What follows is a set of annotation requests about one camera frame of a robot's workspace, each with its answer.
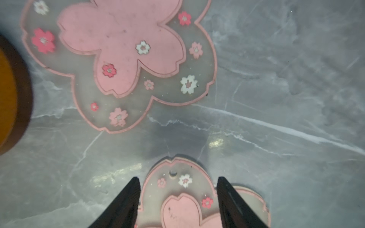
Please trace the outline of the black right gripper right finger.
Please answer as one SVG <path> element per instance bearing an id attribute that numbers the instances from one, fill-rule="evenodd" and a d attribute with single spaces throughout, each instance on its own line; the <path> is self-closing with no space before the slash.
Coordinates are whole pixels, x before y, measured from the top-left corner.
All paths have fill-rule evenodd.
<path id="1" fill-rule="evenodd" d="M 268 228 L 226 178 L 218 178 L 216 190 L 224 228 Z"/>

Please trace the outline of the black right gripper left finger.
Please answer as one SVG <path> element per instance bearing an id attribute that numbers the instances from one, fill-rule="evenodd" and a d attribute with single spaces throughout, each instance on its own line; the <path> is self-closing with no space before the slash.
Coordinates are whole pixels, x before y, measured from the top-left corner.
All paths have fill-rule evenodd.
<path id="1" fill-rule="evenodd" d="M 140 180 L 134 177 L 89 228 L 134 228 L 140 195 Z"/>

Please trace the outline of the pink flower coaster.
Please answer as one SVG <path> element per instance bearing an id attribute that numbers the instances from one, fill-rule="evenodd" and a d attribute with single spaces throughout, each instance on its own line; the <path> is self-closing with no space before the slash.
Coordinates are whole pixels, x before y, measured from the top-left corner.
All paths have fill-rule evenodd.
<path id="1" fill-rule="evenodd" d="M 153 103 L 193 104 L 216 81 L 202 27 L 210 1 L 28 1 L 22 41 L 46 70 L 71 80 L 75 106 L 109 134 L 137 126 Z"/>
<path id="2" fill-rule="evenodd" d="M 141 189 L 135 227 L 222 227 L 216 182 L 188 158 L 162 159 L 150 170 Z"/>

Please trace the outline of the brown wooden round coaster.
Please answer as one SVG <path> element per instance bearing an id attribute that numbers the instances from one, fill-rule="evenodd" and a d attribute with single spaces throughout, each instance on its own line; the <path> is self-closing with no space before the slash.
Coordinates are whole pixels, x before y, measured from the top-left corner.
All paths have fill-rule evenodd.
<path id="1" fill-rule="evenodd" d="M 27 64 L 1 35 L 1 155 L 22 138 L 32 109 L 33 91 Z"/>

